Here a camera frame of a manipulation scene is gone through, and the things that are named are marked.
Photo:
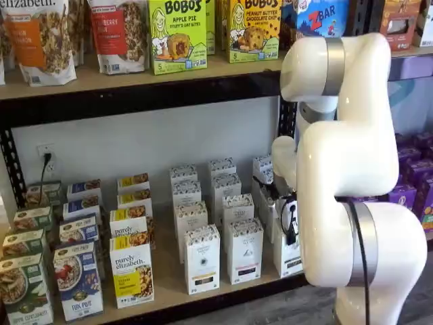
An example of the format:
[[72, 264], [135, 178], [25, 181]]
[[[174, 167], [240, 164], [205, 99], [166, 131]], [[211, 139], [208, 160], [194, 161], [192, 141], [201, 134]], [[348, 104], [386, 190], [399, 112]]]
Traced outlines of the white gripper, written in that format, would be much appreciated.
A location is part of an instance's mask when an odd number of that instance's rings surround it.
[[296, 195], [282, 196], [275, 202], [277, 219], [275, 234], [281, 232], [287, 237], [287, 245], [296, 243], [298, 237], [298, 209]]

